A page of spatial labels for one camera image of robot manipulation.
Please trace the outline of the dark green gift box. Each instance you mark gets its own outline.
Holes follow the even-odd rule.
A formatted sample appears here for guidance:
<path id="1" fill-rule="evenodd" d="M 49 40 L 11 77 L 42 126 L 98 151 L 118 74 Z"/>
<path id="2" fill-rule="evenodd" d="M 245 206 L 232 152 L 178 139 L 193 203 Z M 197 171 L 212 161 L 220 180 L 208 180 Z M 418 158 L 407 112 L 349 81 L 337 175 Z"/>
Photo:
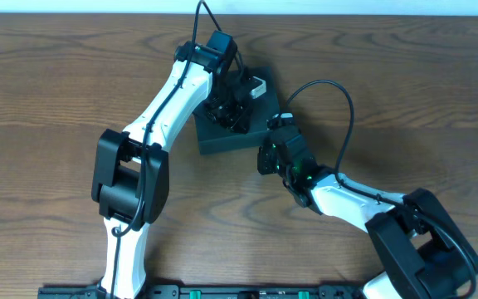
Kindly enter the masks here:
<path id="1" fill-rule="evenodd" d="M 233 133 L 213 124 L 205 115 L 203 104 L 194 111 L 194 119 L 200 154 L 259 147 L 268 134 L 266 122 L 280 111 L 275 80 L 269 66 L 256 67 L 251 74 L 266 82 L 266 93 L 254 100 L 250 129 L 246 134 Z"/>

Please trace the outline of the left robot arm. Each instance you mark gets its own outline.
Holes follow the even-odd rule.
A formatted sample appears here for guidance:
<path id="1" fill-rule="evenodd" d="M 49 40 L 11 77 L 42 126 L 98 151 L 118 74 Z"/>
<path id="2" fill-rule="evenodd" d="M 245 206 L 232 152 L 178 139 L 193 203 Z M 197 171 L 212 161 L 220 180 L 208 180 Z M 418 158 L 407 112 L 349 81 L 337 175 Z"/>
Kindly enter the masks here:
<path id="1" fill-rule="evenodd" d="M 247 134 L 252 92 L 262 83 L 239 63 L 233 37 L 215 31 L 204 45 L 177 48 L 171 73 L 145 111 L 122 131 L 99 138 L 91 197 L 108 233 L 99 298 L 136 298 L 146 280 L 144 246 L 169 192 L 169 152 L 189 116 L 201 106 L 215 125 Z"/>

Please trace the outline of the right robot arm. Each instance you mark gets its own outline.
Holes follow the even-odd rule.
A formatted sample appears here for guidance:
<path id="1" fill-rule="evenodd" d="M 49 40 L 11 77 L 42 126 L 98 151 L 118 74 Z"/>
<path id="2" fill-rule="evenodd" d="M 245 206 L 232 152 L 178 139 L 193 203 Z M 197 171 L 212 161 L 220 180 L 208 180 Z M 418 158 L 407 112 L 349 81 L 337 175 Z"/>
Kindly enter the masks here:
<path id="1" fill-rule="evenodd" d="M 257 155 L 260 174 L 278 174 L 302 208 L 339 218 L 364 231 L 383 265 L 366 282 L 365 298 L 457 298 L 476 289 L 478 256 L 437 197 L 358 184 L 320 165 L 294 125 L 273 125 Z"/>

